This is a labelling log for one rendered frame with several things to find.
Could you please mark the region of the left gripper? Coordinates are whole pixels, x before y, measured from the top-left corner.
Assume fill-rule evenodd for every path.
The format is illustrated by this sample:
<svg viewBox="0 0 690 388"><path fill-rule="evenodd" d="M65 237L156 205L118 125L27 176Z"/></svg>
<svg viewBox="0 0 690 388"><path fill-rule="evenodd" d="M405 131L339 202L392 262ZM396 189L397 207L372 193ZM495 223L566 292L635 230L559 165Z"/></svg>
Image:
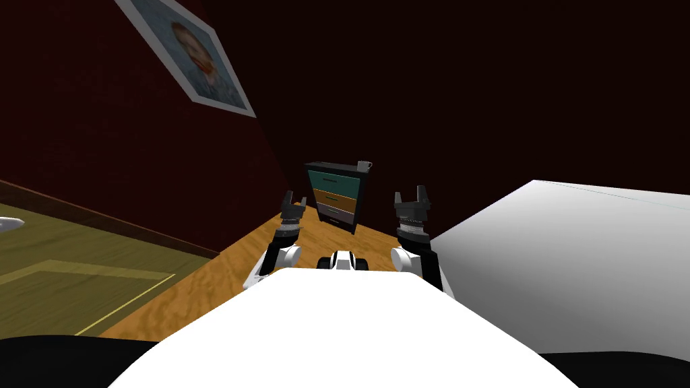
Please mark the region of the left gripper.
<svg viewBox="0 0 690 388"><path fill-rule="evenodd" d="M281 225L295 225L298 226L301 218L303 218L307 206L307 197L301 198L300 203L292 203L293 191L287 191L283 198L281 205Z"/></svg>

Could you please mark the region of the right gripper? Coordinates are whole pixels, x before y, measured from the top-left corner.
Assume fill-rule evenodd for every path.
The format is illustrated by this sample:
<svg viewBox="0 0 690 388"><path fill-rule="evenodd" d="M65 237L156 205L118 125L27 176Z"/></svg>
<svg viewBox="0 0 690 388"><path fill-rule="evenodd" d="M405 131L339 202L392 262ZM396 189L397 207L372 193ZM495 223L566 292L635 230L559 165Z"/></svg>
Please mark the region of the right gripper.
<svg viewBox="0 0 690 388"><path fill-rule="evenodd" d="M416 186L416 201L402 202L400 192L395 192L394 207L399 220L427 221L427 212L431 208L427 190L424 185Z"/></svg>

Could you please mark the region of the black dresser with coloured drawers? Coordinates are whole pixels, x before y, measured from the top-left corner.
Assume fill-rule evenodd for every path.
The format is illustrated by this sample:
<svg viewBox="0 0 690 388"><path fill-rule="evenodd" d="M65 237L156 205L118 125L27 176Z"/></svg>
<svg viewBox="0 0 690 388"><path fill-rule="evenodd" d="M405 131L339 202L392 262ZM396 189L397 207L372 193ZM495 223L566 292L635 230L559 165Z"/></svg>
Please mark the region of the black dresser with coloured drawers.
<svg viewBox="0 0 690 388"><path fill-rule="evenodd" d="M367 161L304 164L320 221L355 233L372 165Z"/></svg>

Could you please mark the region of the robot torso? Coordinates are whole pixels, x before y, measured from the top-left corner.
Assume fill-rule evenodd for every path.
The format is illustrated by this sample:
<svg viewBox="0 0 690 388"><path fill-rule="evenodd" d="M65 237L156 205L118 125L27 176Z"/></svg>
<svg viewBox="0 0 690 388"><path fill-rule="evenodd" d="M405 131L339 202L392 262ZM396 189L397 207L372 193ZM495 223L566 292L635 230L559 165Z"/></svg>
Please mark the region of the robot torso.
<svg viewBox="0 0 690 388"><path fill-rule="evenodd" d="M286 268L154 345L109 388L577 388L422 278Z"/></svg>

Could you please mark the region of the framed portrait picture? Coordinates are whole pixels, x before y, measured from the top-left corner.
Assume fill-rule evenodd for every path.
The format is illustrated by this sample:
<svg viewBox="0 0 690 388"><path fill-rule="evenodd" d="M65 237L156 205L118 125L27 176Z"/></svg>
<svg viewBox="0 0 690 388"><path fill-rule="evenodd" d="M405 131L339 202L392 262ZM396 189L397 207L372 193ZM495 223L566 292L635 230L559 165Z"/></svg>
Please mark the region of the framed portrait picture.
<svg viewBox="0 0 690 388"><path fill-rule="evenodd" d="M215 30L177 0L114 0L191 101L255 117Z"/></svg>

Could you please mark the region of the olive panelled door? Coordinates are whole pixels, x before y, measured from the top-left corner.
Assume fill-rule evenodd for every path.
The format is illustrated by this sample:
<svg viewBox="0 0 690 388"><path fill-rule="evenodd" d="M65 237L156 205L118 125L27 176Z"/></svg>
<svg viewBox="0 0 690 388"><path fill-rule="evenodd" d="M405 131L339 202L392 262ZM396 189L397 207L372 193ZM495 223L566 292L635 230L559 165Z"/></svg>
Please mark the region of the olive panelled door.
<svg viewBox="0 0 690 388"><path fill-rule="evenodd" d="M206 258L0 204L0 339L97 336Z"/></svg>

